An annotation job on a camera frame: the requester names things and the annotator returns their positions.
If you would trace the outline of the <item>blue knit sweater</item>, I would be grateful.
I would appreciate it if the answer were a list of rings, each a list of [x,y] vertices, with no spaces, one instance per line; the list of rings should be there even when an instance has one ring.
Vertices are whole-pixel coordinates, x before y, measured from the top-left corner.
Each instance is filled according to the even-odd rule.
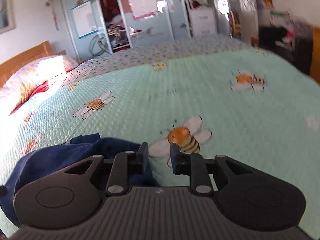
[[[137,152],[140,146],[90,134],[30,152],[1,187],[1,208],[17,227],[57,230],[79,225],[109,197],[106,185],[115,156]],[[150,163],[143,175],[129,177],[129,187],[134,186],[158,186]]]

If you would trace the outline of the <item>white drawer cabinet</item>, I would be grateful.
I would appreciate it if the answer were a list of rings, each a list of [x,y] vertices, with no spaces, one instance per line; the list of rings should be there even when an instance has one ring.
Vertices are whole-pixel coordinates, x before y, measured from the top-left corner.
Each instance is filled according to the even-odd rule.
[[[197,7],[190,11],[191,26],[195,37],[217,34],[215,12],[212,7]]]

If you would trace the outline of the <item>sliding door wardrobe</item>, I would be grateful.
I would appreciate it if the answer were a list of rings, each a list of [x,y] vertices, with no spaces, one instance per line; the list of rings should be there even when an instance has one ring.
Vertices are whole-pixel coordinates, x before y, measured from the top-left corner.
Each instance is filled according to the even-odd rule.
[[[195,37],[190,11],[212,7],[217,34],[229,35],[228,0],[61,0],[76,57]]]

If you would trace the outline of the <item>wooden dresser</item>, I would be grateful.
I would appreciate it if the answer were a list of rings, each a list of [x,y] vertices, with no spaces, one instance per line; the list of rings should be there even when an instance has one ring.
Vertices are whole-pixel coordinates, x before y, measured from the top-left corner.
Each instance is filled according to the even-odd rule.
[[[320,28],[313,27],[313,51],[310,77],[320,85]]]

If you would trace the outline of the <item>mint quilted bee bedspread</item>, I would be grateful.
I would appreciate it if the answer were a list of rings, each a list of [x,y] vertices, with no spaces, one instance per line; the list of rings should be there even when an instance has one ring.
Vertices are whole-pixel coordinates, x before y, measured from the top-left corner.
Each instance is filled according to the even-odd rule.
[[[99,133],[162,140],[188,119],[211,138],[200,153],[227,155],[298,187],[300,226],[319,237],[319,85],[281,57],[220,35],[158,43],[45,65],[50,88],[13,109],[1,95],[1,183],[27,153]]]

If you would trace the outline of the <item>floral pillow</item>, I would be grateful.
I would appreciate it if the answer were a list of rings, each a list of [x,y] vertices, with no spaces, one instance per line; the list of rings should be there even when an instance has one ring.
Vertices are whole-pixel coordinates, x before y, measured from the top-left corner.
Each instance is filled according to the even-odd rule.
[[[30,98],[37,87],[78,65],[74,59],[63,55],[42,57],[26,64],[1,88],[1,116],[9,116]]]

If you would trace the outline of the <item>wooden headboard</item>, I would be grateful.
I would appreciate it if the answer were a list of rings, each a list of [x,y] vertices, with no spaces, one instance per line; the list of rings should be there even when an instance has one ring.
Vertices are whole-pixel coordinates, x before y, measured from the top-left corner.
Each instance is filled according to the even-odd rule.
[[[52,48],[49,41],[44,41],[41,44],[30,48],[15,57],[7,60],[0,65],[0,86],[1,88],[9,80],[9,78],[15,74],[19,69],[24,67],[36,59],[42,57],[52,56]]]

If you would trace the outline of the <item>framed wedding photo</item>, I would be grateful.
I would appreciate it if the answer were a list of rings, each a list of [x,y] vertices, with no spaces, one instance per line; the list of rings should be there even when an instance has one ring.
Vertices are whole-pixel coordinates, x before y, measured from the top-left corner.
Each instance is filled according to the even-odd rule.
[[[0,34],[10,31],[15,28],[13,1],[12,0],[1,0],[0,1],[1,11],[1,29]]]

